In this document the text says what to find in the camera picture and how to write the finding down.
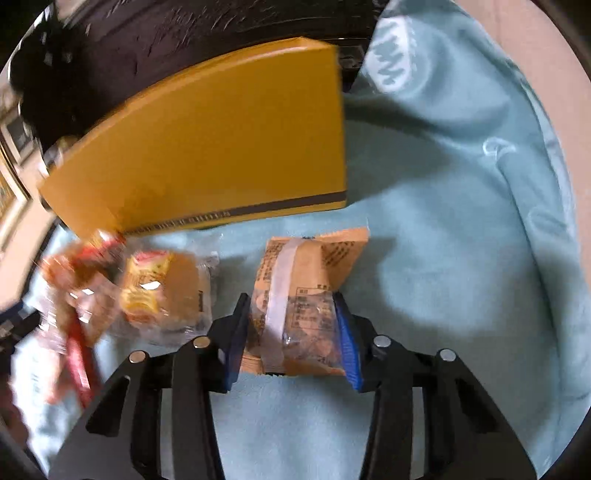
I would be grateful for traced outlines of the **orange nut snack pack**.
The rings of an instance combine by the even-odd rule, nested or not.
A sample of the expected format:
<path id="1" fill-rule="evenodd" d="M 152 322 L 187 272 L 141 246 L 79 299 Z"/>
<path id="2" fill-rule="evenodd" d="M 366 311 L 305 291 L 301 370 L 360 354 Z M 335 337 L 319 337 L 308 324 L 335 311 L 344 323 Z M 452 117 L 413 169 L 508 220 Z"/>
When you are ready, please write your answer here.
<path id="1" fill-rule="evenodd" d="M 366 227 L 266 242 L 254 281 L 242 371 L 342 376 L 334 294 L 370 239 Z"/>

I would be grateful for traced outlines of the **yellow cardboard box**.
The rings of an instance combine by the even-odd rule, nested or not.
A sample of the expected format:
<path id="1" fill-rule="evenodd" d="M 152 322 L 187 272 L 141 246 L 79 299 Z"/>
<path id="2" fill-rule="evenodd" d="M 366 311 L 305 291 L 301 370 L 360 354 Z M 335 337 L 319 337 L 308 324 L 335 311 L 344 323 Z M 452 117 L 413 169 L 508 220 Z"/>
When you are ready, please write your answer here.
<path id="1" fill-rule="evenodd" d="M 338 51 L 291 38 L 187 68 L 77 141 L 39 192 L 81 237 L 342 208 Z"/>

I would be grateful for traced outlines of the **long red snack bar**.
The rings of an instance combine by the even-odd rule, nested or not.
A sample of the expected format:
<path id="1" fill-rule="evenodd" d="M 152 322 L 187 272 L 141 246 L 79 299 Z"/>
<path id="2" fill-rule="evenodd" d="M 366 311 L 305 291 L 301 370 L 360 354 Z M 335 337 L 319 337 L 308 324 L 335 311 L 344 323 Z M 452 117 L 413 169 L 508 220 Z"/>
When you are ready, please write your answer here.
<path id="1" fill-rule="evenodd" d="M 76 315 L 66 333 L 66 363 L 78 401 L 87 408 L 102 387 L 97 373 L 94 351 L 87 345 L 84 330 Z"/>

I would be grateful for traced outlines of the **orange puffed snack pack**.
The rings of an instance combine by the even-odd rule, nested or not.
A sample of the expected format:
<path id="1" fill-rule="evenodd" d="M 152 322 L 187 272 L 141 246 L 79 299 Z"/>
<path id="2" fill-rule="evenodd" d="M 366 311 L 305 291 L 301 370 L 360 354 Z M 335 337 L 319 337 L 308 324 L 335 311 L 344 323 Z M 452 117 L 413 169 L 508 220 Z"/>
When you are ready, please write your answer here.
<path id="1" fill-rule="evenodd" d="M 41 328 L 63 339 L 67 314 L 74 309 L 86 343 L 95 345 L 117 313 L 118 287 L 125 240 L 121 234 L 97 230 L 86 240 L 75 240 L 43 259 L 46 296 Z"/>

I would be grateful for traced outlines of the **dark carved wooden cabinet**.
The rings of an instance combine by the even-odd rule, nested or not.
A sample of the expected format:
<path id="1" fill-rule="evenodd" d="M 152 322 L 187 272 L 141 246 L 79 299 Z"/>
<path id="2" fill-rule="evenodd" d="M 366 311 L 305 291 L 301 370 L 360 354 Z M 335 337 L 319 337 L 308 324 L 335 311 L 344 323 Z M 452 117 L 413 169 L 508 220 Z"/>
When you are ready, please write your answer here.
<path id="1" fill-rule="evenodd" d="M 86 1 L 51 5 L 9 63 L 19 113 L 42 151 L 80 138 L 151 85 L 235 50 L 293 37 L 339 48 L 358 75 L 384 1 Z"/>

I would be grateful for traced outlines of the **clear bun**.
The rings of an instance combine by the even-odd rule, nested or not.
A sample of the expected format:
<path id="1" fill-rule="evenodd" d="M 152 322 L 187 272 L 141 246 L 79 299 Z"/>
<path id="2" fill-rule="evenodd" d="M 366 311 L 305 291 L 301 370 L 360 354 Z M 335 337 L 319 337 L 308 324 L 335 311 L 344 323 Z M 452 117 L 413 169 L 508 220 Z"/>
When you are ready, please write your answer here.
<path id="1" fill-rule="evenodd" d="M 119 283 L 121 330 L 159 345 L 178 345 L 212 323 L 215 252 L 136 249 Z"/>

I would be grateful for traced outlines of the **light blue patterned cloth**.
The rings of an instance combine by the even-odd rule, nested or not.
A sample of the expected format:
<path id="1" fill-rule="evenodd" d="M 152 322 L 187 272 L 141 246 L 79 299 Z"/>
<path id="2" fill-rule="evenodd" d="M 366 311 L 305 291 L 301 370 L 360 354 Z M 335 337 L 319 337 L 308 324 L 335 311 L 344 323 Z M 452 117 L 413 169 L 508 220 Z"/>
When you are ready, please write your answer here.
<path id="1" fill-rule="evenodd" d="M 361 69 L 342 88 L 345 206 L 145 235 L 107 230 L 125 240 L 118 296 L 136 249 L 215 252 L 213 323 L 240 295 L 252 302 L 273 237 L 366 227 L 369 242 L 335 293 L 411 351 L 455 351 L 517 434 L 533 479 L 550 478 L 580 446 L 590 414 L 590 292 L 560 140 L 519 67 L 458 3 L 384 2 Z M 43 259 L 95 231 L 76 235 L 39 196 L 61 223 L 30 295 L 42 306 Z M 211 329 L 178 345 L 149 343 L 121 330 L 118 296 L 115 320 L 87 344 L 100 391 L 132 352 L 173 353 Z M 39 334 L 21 360 L 58 404 L 32 421 L 36 449 L 21 465 L 3 457 L 6 478 L 35 476 L 41 459 L 50 478 L 86 409 L 67 368 L 66 335 L 41 325 Z M 240 363 L 231 390 L 211 394 L 221 479 L 363 479 L 374 398 L 353 389 L 345 371 L 256 375 Z M 413 400 L 407 479 L 426 479 L 421 389 Z"/>

